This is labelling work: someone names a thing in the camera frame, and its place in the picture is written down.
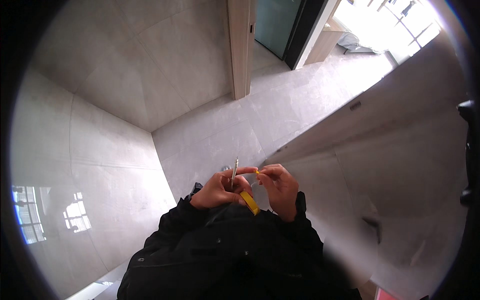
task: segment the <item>gray wall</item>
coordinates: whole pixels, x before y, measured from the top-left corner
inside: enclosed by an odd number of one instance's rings
[[[33,57],[42,75],[149,132],[230,91],[224,0],[70,0]]]
[[[62,299],[129,259],[175,206],[152,136],[28,70],[12,124],[12,184],[31,186],[46,240],[29,244]],[[63,212],[81,192],[91,229]]]
[[[267,160],[298,179],[322,240],[348,217],[382,223],[372,281],[400,299],[432,295],[460,245],[467,98],[442,33]]]

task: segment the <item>tape piece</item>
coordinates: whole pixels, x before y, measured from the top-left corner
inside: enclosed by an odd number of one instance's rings
[[[258,215],[260,212],[260,208],[258,207],[257,203],[253,200],[253,198],[248,194],[246,191],[240,193],[240,196],[245,200],[248,209],[253,213],[254,216]]]

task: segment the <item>gray floor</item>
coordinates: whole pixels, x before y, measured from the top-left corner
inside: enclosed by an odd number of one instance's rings
[[[291,71],[256,43],[251,92],[202,105],[152,133],[176,201],[239,157],[259,166],[279,147],[382,79],[394,64],[386,54],[343,54],[336,45],[324,61]]]
[[[129,260],[175,206],[149,132],[33,70],[15,105],[10,166],[28,249],[62,299]]]

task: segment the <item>glass door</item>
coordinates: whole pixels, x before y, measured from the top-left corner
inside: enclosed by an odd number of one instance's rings
[[[301,0],[257,0],[255,39],[282,58]]]

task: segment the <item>window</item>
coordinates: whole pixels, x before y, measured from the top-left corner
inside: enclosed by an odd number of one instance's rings
[[[18,224],[27,244],[46,240],[38,214],[35,188],[32,186],[12,186],[13,201]]]
[[[80,199],[83,199],[82,193],[74,193],[72,204],[67,206],[67,209],[63,212],[65,225],[68,229],[73,230],[74,233],[85,231],[92,227],[85,211],[84,202]]]
[[[424,6],[419,0],[384,1],[378,11],[384,14],[388,11],[397,19],[392,31],[396,38],[391,51],[394,57],[399,51],[405,56],[413,56],[440,33],[433,8]]]

